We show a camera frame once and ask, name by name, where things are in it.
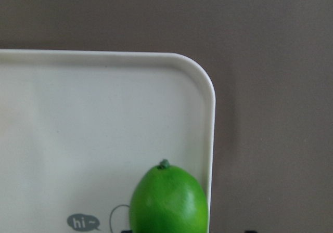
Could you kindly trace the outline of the green lime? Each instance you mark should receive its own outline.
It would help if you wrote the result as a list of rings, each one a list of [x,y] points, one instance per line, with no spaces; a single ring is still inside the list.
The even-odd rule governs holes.
[[[208,201],[192,175],[164,159],[137,184],[129,220],[132,232],[208,232]]]

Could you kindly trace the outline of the white rectangular tray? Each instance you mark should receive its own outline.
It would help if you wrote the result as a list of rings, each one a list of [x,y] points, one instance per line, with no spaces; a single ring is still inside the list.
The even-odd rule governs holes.
[[[173,53],[1,50],[1,232],[122,232],[161,160],[211,198],[215,92]]]

